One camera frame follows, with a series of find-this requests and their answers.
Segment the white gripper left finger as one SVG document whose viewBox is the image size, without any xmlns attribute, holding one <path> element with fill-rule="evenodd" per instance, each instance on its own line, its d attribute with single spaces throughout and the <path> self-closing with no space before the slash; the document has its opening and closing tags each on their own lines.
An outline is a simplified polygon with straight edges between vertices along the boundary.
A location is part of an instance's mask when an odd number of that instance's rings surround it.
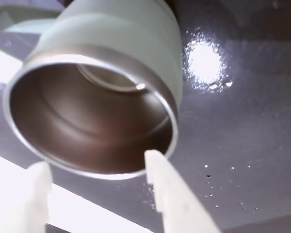
<svg viewBox="0 0 291 233">
<path fill-rule="evenodd" d="M 0 204 L 0 233 L 44 233 L 49 220 L 52 172 L 38 162 L 13 180 Z"/>
</svg>

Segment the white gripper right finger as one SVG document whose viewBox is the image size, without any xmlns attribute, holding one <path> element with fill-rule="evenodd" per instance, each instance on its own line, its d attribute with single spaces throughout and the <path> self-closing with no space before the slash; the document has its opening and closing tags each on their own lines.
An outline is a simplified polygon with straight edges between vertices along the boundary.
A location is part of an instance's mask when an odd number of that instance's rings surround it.
<svg viewBox="0 0 291 233">
<path fill-rule="evenodd" d="M 145 151 L 145 169 L 165 233 L 220 232 L 209 212 L 161 152 Z"/>
</svg>

